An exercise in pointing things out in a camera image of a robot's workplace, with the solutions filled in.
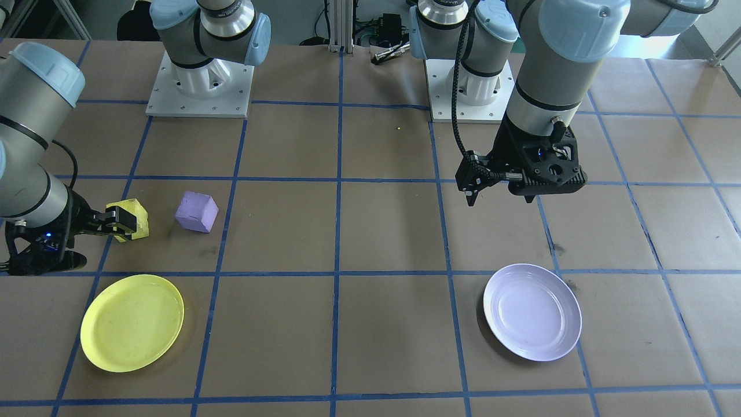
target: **yellow block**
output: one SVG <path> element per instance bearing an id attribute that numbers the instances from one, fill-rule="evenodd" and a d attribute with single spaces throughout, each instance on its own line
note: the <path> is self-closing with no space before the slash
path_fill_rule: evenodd
<path id="1" fill-rule="evenodd" d="M 130 198 L 129 200 L 107 204 L 105 208 L 108 209 L 111 206 L 121 207 L 122 209 L 128 211 L 136 217 L 136 233 L 132 234 L 128 239 L 120 236 L 115 236 L 117 241 L 123 243 L 129 240 L 141 239 L 143 237 L 149 236 L 149 214 L 147 213 L 147 210 L 144 209 L 144 206 L 142 206 L 142 204 L 136 198 Z"/>

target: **yellow plate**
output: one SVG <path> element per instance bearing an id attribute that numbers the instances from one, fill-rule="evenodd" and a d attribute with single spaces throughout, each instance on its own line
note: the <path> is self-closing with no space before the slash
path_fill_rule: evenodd
<path id="1" fill-rule="evenodd" d="M 111 372 L 146 367 L 173 345 L 183 299 L 170 281 L 134 275 L 106 288 L 82 319 L 80 343 L 90 362 Z"/>

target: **white plate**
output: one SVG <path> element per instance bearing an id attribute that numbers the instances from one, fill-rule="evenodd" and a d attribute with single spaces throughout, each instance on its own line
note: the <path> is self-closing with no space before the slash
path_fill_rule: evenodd
<path id="1" fill-rule="evenodd" d="M 582 334 L 582 311 L 553 272 L 528 263 L 506 266 L 484 290 L 484 316 L 507 349 L 532 361 L 568 354 Z"/>

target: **black cable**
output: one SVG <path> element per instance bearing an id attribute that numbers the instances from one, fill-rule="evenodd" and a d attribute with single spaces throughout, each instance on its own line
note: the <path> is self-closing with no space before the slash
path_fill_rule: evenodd
<path id="1" fill-rule="evenodd" d="M 72 180 L 70 180 L 70 188 L 75 188 L 75 183 L 77 182 L 77 158 L 75 158 L 75 154 L 72 152 L 71 149 L 69 149 L 67 146 L 64 145 L 64 143 L 59 142 L 58 140 L 52 140 L 51 141 L 54 145 L 57 145 L 58 147 L 62 148 L 65 152 L 67 152 L 67 155 L 70 156 L 70 159 L 72 160 Z"/>
<path id="2" fill-rule="evenodd" d="M 327 39 L 332 39 L 332 32 L 329 28 L 329 1 L 325 0 L 325 21 L 327 22 Z"/>
<path id="3" fill-rule="evenodd" d="M 480 0 L 473 0 L 471 7 L 468 9 L 468 15 L 466 15 L 463 25 L 461 26 L 461 34 L 458 37 L 458 49 L 456 50 L 456 61 L 453 64 L 453 96 L 451 97 L 451 122 L 453 123 L 453 136 L 456 138 L 456 144 L 461 154 L 466 157 L 466 148 L 461 140 L 461 134 L 458 130 L 458 75 L 459 67 L 461 65 L 461 58 L 463 54 L 463 44 L 465 43 L 466 33 L 468 32 L 468 25 L 471 23 L 473 18 L 473 11 L 479 4 Z"/>
<path id="4" fill-rule="evenodd" d="M 661 4 L 664 4 L 665 6 L 671 7 L 672 9 L 678 10 L 680 12 L 690 13 L 693 15 L 704 15 L 706 13 L 710 13 L 711 11 L 715 10 L 715 7 L 718 6 L 719 0 L 713 0 L 713 2 L 707 6 L 707 7 L 689 7 L 685 6 L 684 4 L 676 3 L 672 0 L 656 0 Z"/>

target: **metal base plate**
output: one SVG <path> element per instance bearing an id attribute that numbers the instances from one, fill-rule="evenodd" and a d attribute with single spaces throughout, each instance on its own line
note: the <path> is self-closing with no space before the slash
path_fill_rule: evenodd
<path id="1" fill-rule="evenodd" d="M 425 61 L 433 122 L 451 121 L 452 90 L 447 86 L 445 80 L 448 78 L 454 64 L 455 61 L 452 59 L 428 59 Z M 501 123 L 507 109 L 507 101 L 512 94 L 512 90 L 514 90 L 514 80 L 509 62 L 505 63 L 505 67 L 499 75 L 499 83 L 501 88 L 497 90 L 497 98 L 489 105 L 472 106 L 459 100 L 457 105 L 458 121 L 461 123 Z"/>
<path id="2" fill-rule="evenodd" d="M 250 102 L 252 75 L 255 70 L 249 65 L 224 62 L 232 79 L 230 90 L 206 99 L 194 99 L 183 95 L 173 81 L 173 64 L 165 52 L 159 66 L 157 79 L 147 105 L 148 116 L 162 117 L 235 117 L 247 116 Z"/>

